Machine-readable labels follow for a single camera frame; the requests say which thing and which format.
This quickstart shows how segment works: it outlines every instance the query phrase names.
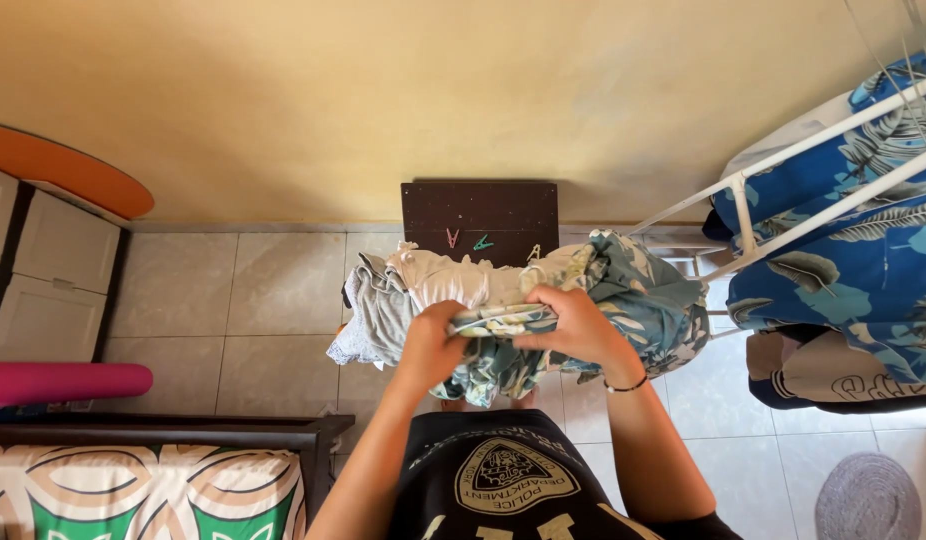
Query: yellow wall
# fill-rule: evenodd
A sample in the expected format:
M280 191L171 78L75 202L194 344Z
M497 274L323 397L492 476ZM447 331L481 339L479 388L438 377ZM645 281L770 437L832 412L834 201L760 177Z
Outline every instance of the yellow wall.
M900 58L899 1L852 3ZM153 220L399 220L414 176L637 220L875 70L841 0L0 0L0 123L126 171Z

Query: tiled floor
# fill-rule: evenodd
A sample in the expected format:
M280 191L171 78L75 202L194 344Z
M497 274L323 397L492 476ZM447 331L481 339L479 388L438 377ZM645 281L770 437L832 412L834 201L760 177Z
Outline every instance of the tiled floor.
M325 356L337 326L350 317L339 290L358 252L385 255L400 237L136 234L106 362L146 365L155 382L143 397L98 401L97 409L312 416L332 404L357 418L337 455L339 469L392 377L390 370L337 366ZM712 303L725 298L720 289L710 293ZM732 325L714 318L713 327ZM653 380L723 519L749 540L813 539L816 497L829 471L854 452L879 450L912 475L926 539L926 409L873 417L770 410L747 390L744 342L744 334L715 340L684 368ZM541 385L542 410L622 510L604 402L598 382L577 385L571 375L550 374ZM419 411L436 406L429 398Z

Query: wooden bed frame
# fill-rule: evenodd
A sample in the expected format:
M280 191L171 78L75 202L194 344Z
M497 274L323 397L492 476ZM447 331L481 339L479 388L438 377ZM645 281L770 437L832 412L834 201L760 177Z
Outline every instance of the wooden bed frame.
M0 445L192 444L298 452L309 527L333 485L330 448L355 422L352 414L279 418L69 412L0 423Z

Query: gray round rug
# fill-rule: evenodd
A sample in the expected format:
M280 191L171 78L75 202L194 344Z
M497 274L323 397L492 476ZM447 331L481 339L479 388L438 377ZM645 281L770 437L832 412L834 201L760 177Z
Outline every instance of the gray round rug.
M913 479L876 451L840 461L816 499L819 540L917 540L922 520Z

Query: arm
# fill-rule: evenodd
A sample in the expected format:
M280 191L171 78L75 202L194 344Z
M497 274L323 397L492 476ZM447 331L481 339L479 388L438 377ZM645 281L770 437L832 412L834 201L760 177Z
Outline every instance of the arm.
M613 328L582 289L538 285L528 302L549 304L560 319L549 333L514 338L524 349L553 349L603 367L606 383L630 388L646 371L636 350ZM607 393L616 481L630 517L644 523L692 520L717 500L647 382L632 392Z
M381 539L389 528L413 411L427 390L457 367L469 341L447 338L447 325L465 306L434 303L413 319L397 373L386 386L373 419L360 436L306 538Z

